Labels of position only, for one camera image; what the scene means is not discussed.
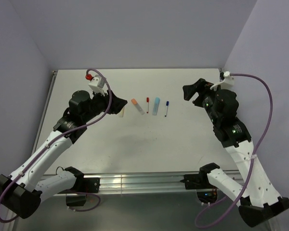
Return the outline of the yellow highlighter pen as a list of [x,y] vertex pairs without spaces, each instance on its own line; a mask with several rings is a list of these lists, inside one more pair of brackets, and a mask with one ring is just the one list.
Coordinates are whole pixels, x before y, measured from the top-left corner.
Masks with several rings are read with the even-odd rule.
[[124,110],[125,110],[125,108],[123,107],[122,110],[120,111],[119,115],[118,115],[120,118],[122,118],[124,116]]

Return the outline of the clear blue highlighter pen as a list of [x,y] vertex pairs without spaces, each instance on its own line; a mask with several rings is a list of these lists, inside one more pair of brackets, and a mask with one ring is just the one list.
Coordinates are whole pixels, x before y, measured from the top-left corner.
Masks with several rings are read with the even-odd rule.
[[152,111],[152,115],[153,115],[153,116],[156,116],[156,115],[157,115],[157,113],[158,113],[158,107],[159,107],[159,104],[154,103],[154,107],[153,107],[153,111]]

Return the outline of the clear orange highlighter pen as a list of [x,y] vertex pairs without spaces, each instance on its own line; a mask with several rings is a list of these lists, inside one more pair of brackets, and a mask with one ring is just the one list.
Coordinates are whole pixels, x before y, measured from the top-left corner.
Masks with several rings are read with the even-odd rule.
[[134,105],[135,108],[137,109],[137,111],[141,114],[141,115],[144,115],[145,112],[144,110],[142,109],[142,107],[139,105],[139,103],[137,103],[136,105]]

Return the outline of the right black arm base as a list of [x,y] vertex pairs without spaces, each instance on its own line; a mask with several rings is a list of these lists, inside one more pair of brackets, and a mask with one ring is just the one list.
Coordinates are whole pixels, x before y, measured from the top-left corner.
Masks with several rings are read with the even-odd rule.
[[201,179],[199,174],[185,174],[181,182],[184,183],[186,190],[200,190],[210,187]]

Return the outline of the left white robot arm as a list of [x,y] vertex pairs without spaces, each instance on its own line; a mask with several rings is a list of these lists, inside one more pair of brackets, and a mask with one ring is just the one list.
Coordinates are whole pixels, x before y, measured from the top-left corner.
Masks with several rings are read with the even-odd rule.
[[[74,167],[67,167],[60,174],[46,180],[40,178],[80,138],[87,127],[95,123],[94,117],[116,115],[127,103],[127,100],[117,97],[111,90],[106,94],[94,93],[93,96],[84,90],[74,92],[68,108],[42,146],[10,175],[0,175],[0,206],[4,205],[17,217],[28,218],[42,202],[57,193],[83,194],[84,174]],[[0,217],[1,223],[13,220]]]

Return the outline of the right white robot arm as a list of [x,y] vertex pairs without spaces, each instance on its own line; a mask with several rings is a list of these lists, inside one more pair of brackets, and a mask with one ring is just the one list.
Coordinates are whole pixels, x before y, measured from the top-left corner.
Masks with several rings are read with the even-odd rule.
[[280,195],[263,169],[248,129],[236,115],[236,94],[200,78],[183,86],[184,100],[204,108],[213,124],[213,132],[236,164],[245,186],[230,178],[216,163],[202,166],[191,183],[221,190],[238,207],[243,221],[255,227],[289,209],[289,199]]

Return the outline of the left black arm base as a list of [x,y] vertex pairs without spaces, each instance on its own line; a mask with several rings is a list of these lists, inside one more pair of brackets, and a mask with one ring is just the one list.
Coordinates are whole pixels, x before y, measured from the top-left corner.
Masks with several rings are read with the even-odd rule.
[[77,178],[74,186],[70,190],[81,193],[98,193],[99,188],[100,178]]

